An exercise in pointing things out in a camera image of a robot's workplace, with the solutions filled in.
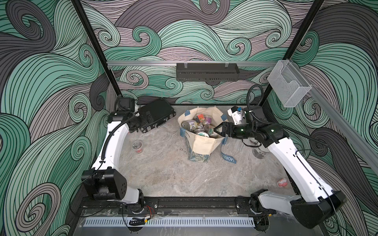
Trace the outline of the silver lid seed jar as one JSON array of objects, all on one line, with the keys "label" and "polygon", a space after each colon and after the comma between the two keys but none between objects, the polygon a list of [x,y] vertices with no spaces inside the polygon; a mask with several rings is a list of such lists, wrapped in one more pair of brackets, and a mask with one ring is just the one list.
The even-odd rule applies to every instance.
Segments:
[{"label": "silver lid seed jar", "polygon": [[264,159],[270,151],[263,146],[255,147],[253,149],[253,155],[258,159]]}]

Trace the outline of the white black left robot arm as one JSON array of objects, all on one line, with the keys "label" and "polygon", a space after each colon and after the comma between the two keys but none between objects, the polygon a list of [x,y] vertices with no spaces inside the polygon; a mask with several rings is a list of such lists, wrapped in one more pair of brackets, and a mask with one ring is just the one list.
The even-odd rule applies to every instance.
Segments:
[{"label": "white black left robot arm", "polygon": [[122,147],[130,130],[129,122],[136,118],[132,111],[116,111],[109,115],[100,153],[92,167],[84,171],[81,177],[90,199],[119,201],[126,205],[145,204],[142,190],[130,187],[119,172]]}]

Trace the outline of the red label seed jar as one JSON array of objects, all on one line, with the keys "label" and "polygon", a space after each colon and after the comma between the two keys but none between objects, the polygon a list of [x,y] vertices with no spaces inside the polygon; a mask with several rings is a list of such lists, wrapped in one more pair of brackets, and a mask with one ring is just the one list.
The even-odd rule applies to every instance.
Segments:
[{"label": "red label seed jar", "polygon": [[132,149],[136,153],[142,153],[143,152],[143,143],[139,140],[134,141],[133,144],[132,144]]}]

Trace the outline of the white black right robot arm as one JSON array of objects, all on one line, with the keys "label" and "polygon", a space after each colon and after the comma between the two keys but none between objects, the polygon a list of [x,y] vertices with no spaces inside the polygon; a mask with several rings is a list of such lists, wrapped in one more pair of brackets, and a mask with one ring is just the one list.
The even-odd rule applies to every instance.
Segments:
[{"label": "white black right robot arm", "polygon": [[316,173],[279,124],[265,124],[256,128],[252,124],[223,122],[214,131],[223,137],[256,139],[279,160],[299,189],[298,196],[261,189],[251,195],[253,210],[262,214],[267,214],[269,210],[280,211],[294,216],[302,226],[313,229],[334,216],[347,202],[343,192],[333,190]]}]

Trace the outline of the beige canvas tote bag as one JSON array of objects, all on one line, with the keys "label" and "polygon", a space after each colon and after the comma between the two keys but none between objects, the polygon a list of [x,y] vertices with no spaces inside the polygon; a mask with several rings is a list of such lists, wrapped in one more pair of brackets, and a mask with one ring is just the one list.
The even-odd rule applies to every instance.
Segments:
[{"label": "beige canvas tote bag", "polygon": [[211,127],[216,127],[222,122],[226,122],[226,115],[217,107],[208,108],[193,108],[187,110],[178,118],[178,124],[180,126],[180,135],[184,138],[188,149],[188,160],[192,162],[207,162],[212,152],[219,146],[226,144],[227,137],[218,136],[216,133],[213,136],[202,137],[196,135],[195,131],[187,131],[181,127],[181,123],[187,120],[195,120],[198,115],[208,115],[212,117]]}]

